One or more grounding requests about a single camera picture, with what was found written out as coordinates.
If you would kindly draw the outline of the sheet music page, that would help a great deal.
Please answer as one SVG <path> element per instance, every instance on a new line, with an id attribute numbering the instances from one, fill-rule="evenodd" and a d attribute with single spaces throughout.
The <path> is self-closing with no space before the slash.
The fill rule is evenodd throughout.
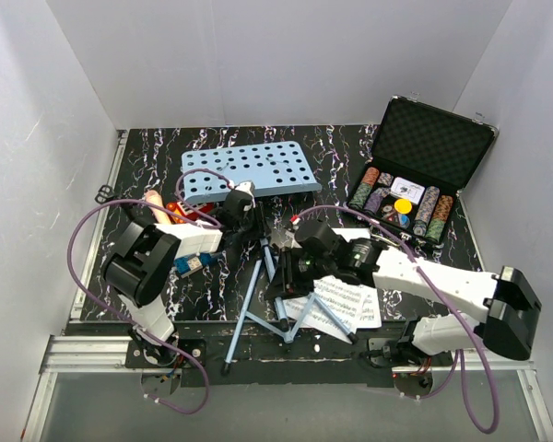
<path id="1" fill-rule="evenodd" d="M 334 232 L 346 241 L 358 238 L 369 238 L 367 228 L 335 228 Z M 378 291 L 376 288 L 360 285 L 356 287 L 364 295 L 360 319 L 356 321 L 358 329 L 376 329 L 382 326 Z"/>
<path id="2" fill-rule="evenodd" d="M 359 285 L 347 285 L 333 276 L 327 276 L 314 282 L 316 300 L 312 308 L 302 318 L 303 328 L 314 328 L 322 334 L 327 334 L 336 339 L 350 343 L 347 335 L 357 331 L 356 321 L 360 319 L 364 295 L 356 287 Z M 331 320 L 319 307 L 321 300 L 330 311 L 347 328 L 344 331 Z"/>

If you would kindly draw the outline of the blue music stand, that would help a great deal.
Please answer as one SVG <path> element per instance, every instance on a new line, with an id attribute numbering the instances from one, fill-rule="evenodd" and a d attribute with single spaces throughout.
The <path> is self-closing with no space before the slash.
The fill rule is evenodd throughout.
<path id="1" fill-rule="evenodd" d="M 239 149 L 221 148 L 184 153 L 182 155 L 182 175 L 175 186 L 175 194 L 178 200 L 185 207 L 193 209 L 199 217 L 209 220 L 211 215 L 196 210 L 194 205 L 222 204 L 229 190 L 243 181 L 250 180 L 253 182 L 255 187 L 254 198 L 258 203 L 260 203 L 259 199 L 261 197 L 276 196 L 287 192 L 313 192 L 321 188 L 313 177 L 307 180 L 298 180 L 293 172 L 274 174 L 272 169 L 276 162 L 272 158 L 272 148 L 276 148 L 284 156 L 289 154 L 279 144 L 247 145 Z M 269 281 L 265 300 L 273 304 L 278 324 L 274 326 L 249 311 L 252 294 L 259 275 L 259 271 L 254 270 L 222 367 L 224 374 L 229 372 L 245 320 L 254 321 L 281 337 L 284 343 L 292 343 L 301 326 L 302 318 L 312 308 L 312 304 L 316 300 L 314 292 L 308 295 L 278 295 L 276 293 L 276 267 L 279 252 L 275 253 L 271 250 L 269 236 L 270 229 L 267 225 L 267 237 L 256 239 L 256 241 L 259 242 L 264 254 L 264 264 Z M 338 327 L 347 332 L 347 328 L 321 300 L 318 301 L 318 305 Z M 354 332 L 350 332 L 347 337 L 352 344 L 358 342 L 358 337 Z"/>

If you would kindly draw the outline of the black microphone stand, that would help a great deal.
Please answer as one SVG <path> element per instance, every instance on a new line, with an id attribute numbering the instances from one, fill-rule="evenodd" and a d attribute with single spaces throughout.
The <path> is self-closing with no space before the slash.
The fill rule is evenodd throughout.
<path id="1" fill-rule="evenodd" d="M 124 214 L 127 216 L 128 220 L 131 222 L 136 221 L 135 200 L 131 198 L 124 198 L 109 184 L 102 184 L 99 187 L 94 197 L 94 201 L 96 204 L 120 202 L 119 206 L 121 210 L 124 212 Z"/>

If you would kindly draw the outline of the black poker chip case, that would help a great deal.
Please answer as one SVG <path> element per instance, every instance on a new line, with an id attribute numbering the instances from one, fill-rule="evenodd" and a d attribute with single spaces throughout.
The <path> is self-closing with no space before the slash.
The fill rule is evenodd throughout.
<path id="1" fill-rule="evenodd" d="M 434 186 L 440 189 L 440 197 L 453 197 L 450 218 L 459 193 L 465 189 L 497 137 L 497 128 L 479 120 L 394 96 L 375 132 L 371 159 L 353 184 L 346 205 L 361 184 L 365 171 L 375 167 L 380 176 L 371 192 L 380 187 L 390 189 L 395 177 L 405 178 L 426 189 Z M 409 214 L 401 215 L 394 210 L 397 199 L 390 192 L 376 215 L 365 213 L 363 208 L 356 211 L 381 222 L 413 245 L 439 248 L 449 229 L 449 218 L 442 222 L 431 217 L 425 235 L 416 236 L 413 226 L 419 205 L 413 204 Z"/>

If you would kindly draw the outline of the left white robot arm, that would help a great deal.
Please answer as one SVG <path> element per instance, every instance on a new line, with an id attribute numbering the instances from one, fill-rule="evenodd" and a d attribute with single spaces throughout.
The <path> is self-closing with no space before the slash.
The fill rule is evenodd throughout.
<path id="1" fill-rule="evenodd" d="M 174 261 L 222 252 L 262 226 L 257 222 L 258 204 L 249 180 L 229 190 L 211 215 L 211 222 L 198 217 L 173 224 L 170 215 L 161 210 L 161 199 L 154 191 L 146 193 L 145 202 L 156 222 L 131 222 L 104 263 L 102 276 L 129 310 L 137 336 L 148 342 L 147 359 L 156 367 L 166 368 L 178 355 L 178 347 L 171 340 L 175 327 L 161 300 Z"/>

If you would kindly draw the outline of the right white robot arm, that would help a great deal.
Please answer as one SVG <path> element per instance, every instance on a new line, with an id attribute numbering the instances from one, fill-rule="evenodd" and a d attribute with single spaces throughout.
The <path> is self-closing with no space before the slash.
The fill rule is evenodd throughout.
<path id="1" fill-rule="evenodd" d="M 347 285 L 406 292 L 451 311 L 406 323 L 394 346 L 410 366 L 476 343 L 515 361 L 531 356 L 542 304 L 516 268 L 466 271 L 410 257 L 369 233 L 345 238 L 322 220 L 304 221 L 292 246 L 280 250 L 272 285 L 280 297 L 304 297 L 328 276 Z"/>

